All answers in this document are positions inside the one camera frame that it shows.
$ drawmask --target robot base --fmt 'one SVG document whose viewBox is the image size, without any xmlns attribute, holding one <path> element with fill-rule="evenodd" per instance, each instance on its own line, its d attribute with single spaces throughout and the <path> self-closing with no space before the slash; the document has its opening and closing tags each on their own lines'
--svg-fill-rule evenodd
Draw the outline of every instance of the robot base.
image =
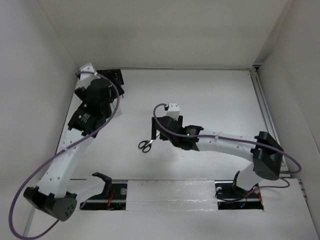
<svg viewBox="0 0 320 240">
<path fill-rule="evenodd" d="M 240 210 L 240 209 L 264 209 L 262 200 L 257 194 L 250 194 L 247 198 L 243 198 L 234 203 L 225 202 L 234 201 L 242 198 L 244 195 L 236 192 L 233 188 L 232 180 L 215 181 L 215 189 L 219 210 Z"/>
<path fill-rule="evenodd" d="M 127 180 L 113 180 L 108 195 L 99 194 L 92 196 L 85 204 L 84 202 L 80 204 L 84 204 L 81 210 L 126 210 L 127 189 Z"/>
</svg>

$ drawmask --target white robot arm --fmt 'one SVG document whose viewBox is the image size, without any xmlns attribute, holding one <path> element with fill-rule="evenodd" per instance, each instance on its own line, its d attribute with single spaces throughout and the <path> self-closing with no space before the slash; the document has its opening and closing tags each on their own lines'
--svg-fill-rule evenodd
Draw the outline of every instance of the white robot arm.
<svg viewBox="0 0 320 240">
<path fill-rule="evenodd" d="M 87 64 L 80 68 L 80 72 L 96 71 L 91 64 Z M 59 150 L 65 149 L 65 152 L 53 160 L 36 186 L 27 187 L 23 194 L 34 207 L 60 221 L 69 219 L 78 203 L 98 194 L 107 196 L 112 184 L 110 177 L 96 172 L 85 181 L 70 186 L 81 155 L 97 136 L 95 132 L 115 110 L 112 110 L 114 99 L 110 82 L 85 73 L 79 76 L 79 82 L 82 87 L 77 88 L 75 94 L 82 103 L 72 115 L 65 137 L 61 139 Z"/>
<path fill-rule="evenodd" d="M 222 139 L 225 137 L 248 140 L 263 143 L 283 151 L 269 133 L 261 131 L 258 136 L 244 137 L 224 134 L 195 125 L 182 127 L 183 116 L 180 115 L 178 104 L 168 103 L 165 110 L 167 111 L 166 116 L 157 117 L 157 119 L 152 118 L 152 140 L 156 139 L 156 132 L 159 131 L 161 140 L 169 140 L 175 147 L 183 150 L 214 151 L 248 160 L 251 163 L 245 169 L 238 171 L 233 179 L 232 187 L 238 191 L 248 192 L 263 179 L 279 179 L 283 158 L 280 153 L 258 147 L 255 144 Z"/>
</svg>

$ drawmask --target white panel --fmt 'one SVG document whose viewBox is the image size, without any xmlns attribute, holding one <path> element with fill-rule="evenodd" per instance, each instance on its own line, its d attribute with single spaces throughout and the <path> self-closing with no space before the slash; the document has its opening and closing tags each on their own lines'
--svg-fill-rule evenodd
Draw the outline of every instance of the white panel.
<svg viewBox="0 0 320 240">
<path fill-rule="evenodd" d="M 213 180 L 128 181 L 128 211 L 214 211 L 218 209 Z"/>
<path fill-rule="evenodd" d="M 11 240 L 11 201 L 56 151 L 76 65 L 36 0 L 1 0 L 0 36 L 0 238 Z M 30 209 L 20 196 L 13 216 L 20 234 Z"/>
<path fill-rule="evenodd" d="M 320 1 L 293 1 L 275 49 L 259 71 L 281 145 L 302 165 L 313 220 L 320 231 Z"/>
<path fill-rule="evenodd" d="M 185 212 L 161 211 L 159 208 L 156 211 L 149 209 L 144 211 L 77 210 L 68 221 L 60 222 L 43 239 L 317 240 L 317 233 L 306 202 L 301 196 L 297 180 L 290 179 L 289 181 L 291 187 L 286 190 L 262 190 L 266 207 L 269 204 L 273 206 L 279 204 L 286 211 L 213 210 Z M 162 186 L 163 191 L 170 189 L 164 184 Z M 148 189 L 149 193 L 154 193 L 152 189 Z M 146 198 L 152 198 L 148 191 L 140 193 L 145 194 Z M 185 192 L 184 196 L 187 199 L 189 196 L 193 198 L 194 193 L 189 192 L 188 196 Z M 53 221 L 51 217 L 37 211 L 29 236 L 41 233 Z"/>
<path fill-rule="evenodd" d="M 230 179 L 249 162 L 218 152 L 184 151 L 157 139 L 148 153 L 138 144 L 151 138 L 151 117 L 159 103 L 178 103 L 183 125 L 256 136 L 266 130 L 248 71 L 123 70 L 123 115 L 116 116 L 83 154 L 74 178 L 97 171 L 113 179 Z M 67 123 L 80 100 L 74 95 Z M 159 116 L 165 111 L 159 109 Z"/>
<path fill-rule="evenodd" d="M 39 0 L 78 66 L 248 68 L 287 0 Z"/>
</svg>

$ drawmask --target wire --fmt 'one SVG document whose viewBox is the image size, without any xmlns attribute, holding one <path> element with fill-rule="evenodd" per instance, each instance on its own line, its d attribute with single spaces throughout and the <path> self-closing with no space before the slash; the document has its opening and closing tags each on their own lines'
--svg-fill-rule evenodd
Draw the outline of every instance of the wire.
<svg viewBox="0 0 320 240">
<path fill-rule="evenodd" d="M 157 118 L 156 110 L 157 110 L 157 108 L 159 108 L 161 106 L 167 106 L 167 104 L 160 103 L 157 106 L 155 106 L 155 108 L 153 109 L 153 116 L 154 116 L 154 120 L 155 120 L 156 124 L 158 124 L 158 126 L 162 130 L 166 131 L 168 134 L 171 134 L 171 135 L 174 135 L 174 136 L 177 136 L 177 137 L 182 137 L 182 138 L 213 138 L 213 139 L 218 139 L 219 138 L 221 140 L 227 140 L 227 141 L 232 141 L 232 142 L 253 144 L 253 145 L 256 145 L 256 146 L 259 146 L 259 147 L 262 147 L 262 148 L 270 149 L 272 151 L 275 151 L 275 152 L 287 157 L 292 162 L 294 162 L 294 164 L 298 167 L 298 169 L 296 171 L 292 171 L 292 172 L 281 171 L 280 172 L 281 174 L 284 174 L 284 173 L 286 173 L 286 174 L 297 174 L 297 173 L 300 173 L 301 170 L 302 170 L 302 167 L 301 167 L 300 163 L 296 159 L 294 159 L 294 157 L 292 157 L 291 155 L 289 155 L 285 151 L 282 151 L 282 150 L 280 150 L 280 149 L 278 149 L 276 147 L 273 147 L 273 146 L 269 146 L 267 144 L 263 144 L 263 143 L 255 142 L 255 141 L 244 140 L 244 139 L 236 139 L 236 138 L 232 138 L 232 137 L 219 136 L 219 135 L 207 135 L 207 134 L 202 134 L 202 135 L 183 135 L 183 134 L 178 134 L 178 133 L 175 133 L 173 131 L 170 131 L 170 130 L 166 129 L 164 126 L 162 126 L 161 123 L 159 122 L 158 118 Z"/>
<path fill-rule="evenodd" d="M 106 78 L 105 76 L 96 73 L 96 72 L 91 72 L 91 71 L 81 71 L 78 72 L 76 75 L 79 76 L 81 74 L 90 74 L 90 75 L 97 75 L 98 77 L 100 77 L 101 79 L 105 79 L 107 81 L 109 81 L 109 83 L 112 85 L 112 87 L 114 88 L 115 92 L 116 92 L 116 105 L 114 108 L 114 111 L 112 112 L 112 114 L 110 115 L 110 117 L 106 120 L 106 122 L 104 124 L 102 124 L 98 129 L 96 129 L 95 131 L 93 131 L 92 133 L 90 133 L 89 135 L 81 138 L 80 140 L 74 142 L 73 144 L 70 144 L 66 149 L 72 149 L 74 146 L 77 146 L 78 144 L 82 143 L 83 141 L 87 140 L 88 138 L 96 135 L 101 129 L 103 129 L 110 121 L 111 119 L 116 115 L 116 112 L 119 108 L 119 104 L 120 104 L 120 96 L 119 96 L 119 91 L 116 87 L 115 84 L 112 83 L 112 81 L 110 81 L 108 78 Z M 23 183 L 22 185 L 19 187 L 19 189 L 17 190 L 16 194 L 13 197 L 11 206 L 10 206 L 10 210 L 9 210 L 9 216 L 8 216 L 8 221 L 9 221 L 9 228 L 12 232 L 12 234 L 17 237 L 18 239 L 22 239 L 22 240 L 35 240 L 35 239 L 39 239 L 41 237 L 43 237 L 45 234 L 47 234 L 58 222 L 59 220 L 55 221 L 46 231 L 44 231 L 43 233 L 41 233 L 38 236 L 32 236 L 32 237 L 27 237 L 27 236 L 22 236 L 20 235 L 14 227 L 14 223 L 13 223 L 13 214 L 14 214 L 14 209 L 18 200 L 19 195 L 21 194 L 22 190 L 24 189 L 24 187 L 28 184 L 28 182 L 37 174 L 39 173 L 45 166 L 47 166 L 49 163 L 51 163 L 54 159 L 56 159 L 57 157 L 61 156 L 62 154 L 64 154 L 66 152 L 66 150 L 61 150 L 59 151 L 57 154 L 55 154 L 54 156 L 50 157 L 47 161 L 45 161 L 40 167 L 38 167 L 38 169 L 36 169 Z"/>
<path fill-rule="evenodd" d="M 234 200 L 226 200 L 226 199 L 218 197 L 219 192 L 222 192 L 222 190 L 218 190 L 218 191 L 215 192 L 215 198 L 224 201 L 226 204 L 237 203 L 238 201 L 241 201 L 242 199 L 245 198 L 245 197 L 241 197 L 241 198 L 237 198 L 237 199 L 234 199 Z"/>
<path fill-rule="evenodd" d="M 79 206 L 79 209 L 83 209 L 84 206 L 86 205 L 87 201 L 88 201 L 88 199 L 85 200 L 85 201 Z"/>
<path fill-rule="evenodd" d="M 107 208 L 106 208 L 107 210 L 109 210 L 109 208 L 110 208 L 110 206 L 111 206 L 112 199 L 114 198 L 115 194 L 116 194 L 116 191 L 113 190 L 113 191 L 111 192 L 111 197 L 109 198 L 108 203 L 107 203 Z"/>
<path fill-rule="evenodd" d="M 257 195 L 259 197 L 259 200 L 260 202 L 262 201 L 262 197 L 261 197 L 261 194 L 260 193 L 256 193 L 256 192 L 253 192 L 254 195 Z"/>
<path fill-rule="evenodd" d="M 247 204 L 247 201 L 248 201 L 248 198 L 246 198 L 244 202 L 240 201 L 240 202 L 230 203 L 230 204 L 233 204 L 233 205 L 231 205 L 231 207 L 226 207 L 226 206 L 224 206 L 224 207 L 227 208 L 228 210 L 234 210 L 238 207 L 240 207 L 242 209 Z"/>
</svg>

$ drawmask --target black mount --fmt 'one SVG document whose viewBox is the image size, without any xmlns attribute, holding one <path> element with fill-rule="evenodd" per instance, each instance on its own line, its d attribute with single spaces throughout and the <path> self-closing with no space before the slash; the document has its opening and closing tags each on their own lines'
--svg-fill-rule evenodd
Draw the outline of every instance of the black mount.
<svg viewBox="0 0 320 240">
<path fill-rule="evenodd" d="M 236 198 L 239 198 L 239 197 L 243 198 L 244 196 L 246 196 L 248 191 L 237 186 L 237 179 L 238 179 L 239 173 L 240 173 L 240 171 L 237 171 L 234 175 L 234 178 L 233 178 L 233 181 L 231 184 L 231 191 L 236 196 Z"/>
<path fill-rule="evenodd" d="M 112 187 L 112 179 L 102 173 L 96 172 L 92 176 L 102 179 L 105 182 L 102 191 L 106 196 L 109 195 Z M 50 216 L 64 222 L 68 220 L 74 213 L 77 206 L 77 194 L 67 192 L 63 198 L 55 198 L 55 195 L 50 193 L 48 196 L 39 192 L 39 187 L 27 187 L 23 196 L 36 209 L 49 214 Z"/>
<path fill-rule="evenodd" d="M 254 137 L 258 143 L 266 144 L 283 151 L 277 141 L 265 131 L 261 131 Z M 267 180 L 278 180 L 282 165 L 283 155 L 269 148 L 255 146 L 251 149 L 253 154 L 253 171 L 261 178 Z"/>
<path fill-rule="evenodd" d="M 112 113 L 111 103 L 114 100 L 111 97 L 110 84 L 98 78 L 92 80 L 87 89 L 77 88 L 74 93 L 82 103 L 72 115 L 68 129 L 75 128 L 86 136 L 104 124 Z"/>
<path fill-rule="evenodd" d="M 176 134 L 192 136 L 198 135 L 203 128 L 201 126 L 189 125 L 182 127 L 183 116 L 179 116 L 178 120 L 174 120 L 170 116 L 163 116 L 157 118 L 162 126 L 168 129 L 171 132 Z M 183 149 L 183 150 L 195 150 L 199 151 L 196 143 L 199 141 L 197 137 L 180 137 L 172 135 L 166 131 L 164 131 L 159 125 L 156 123 L 154 117 L 151 119 L 151 139 L 155 140 L 157 135 L 157 130 L 160 132 L 159 138 L 163 141 L 169 140 L 173 146 Z"/>
<path fill-rule="evenodd" d="M 97 70 L 97 72 L 107 79 L 109 79 L 118 89 L 119 95 L 123 95 L 125 91 L 121 87 L 124 85 L 124 79 L 122 77 L 122 73 L 120 69 L 107 69 L 107 70 Z M 117 93 L 113 87 L 111 87 L 111 98 L 115 100 L 117 98 Z"/>
</svg>

